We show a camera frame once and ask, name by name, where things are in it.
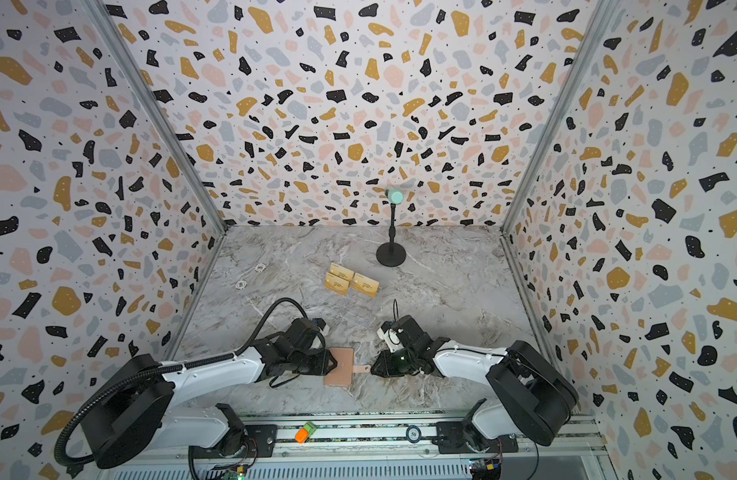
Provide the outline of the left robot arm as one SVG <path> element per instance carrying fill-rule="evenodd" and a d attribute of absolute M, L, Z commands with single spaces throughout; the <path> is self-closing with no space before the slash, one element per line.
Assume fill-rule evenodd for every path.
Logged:
<path fill-rule="evenodd" d="M 188 401 L 238 385 L 282 385 L 286 372 L 324 377 L 338 362 L 326 348 L 326 322 L 298 318 L 288 330 L 256 339 L 244 352 L 188 362 L 157 362 L 148 354 L 124 364 L 72 416 L 54 446 L 66 468 L 118 467 L 150 450 L 185 447 L 199 458 L 248 452 L 268 458 L 276 426 L 250 425 L 226 403 L 192 409 Z"/>

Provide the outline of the pink leather card holder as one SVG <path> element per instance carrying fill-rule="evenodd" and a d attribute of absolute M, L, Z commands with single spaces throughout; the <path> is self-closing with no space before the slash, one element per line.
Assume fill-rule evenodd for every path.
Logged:
<path fill-rule="evenodd" d="M 332 369 L 332 371 L 324 377 L 324 385 L 326 387 L 350 387 L 350 385 L 352 385 L 352 380 L 354 380 L 354 376 L 370 374 L 369 365 L 356 363 L 356 354 L 354 354 L 354 350 L 352 348 L 332 348 L 330 353 L 336 360 L 336 368 Z"/>

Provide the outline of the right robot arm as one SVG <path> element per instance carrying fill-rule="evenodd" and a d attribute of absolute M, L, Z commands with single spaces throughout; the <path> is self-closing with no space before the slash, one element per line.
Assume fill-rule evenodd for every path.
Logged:
<path fill-rule="evenodd" d="M 496 440 L 513 434 L 550 446 L 579 399 L 574 387 L 524 341 L 488 349 L 446 337 L 433 339 L 409 315 L 383 322 L 377 336 L 387 348 L 370 368 L 374 376 L 428 374 L 492 389 L 492 400 L 479 400 L 460 422 L 438 431 L 436 444 L 442 453 L 492 452 Z"/>

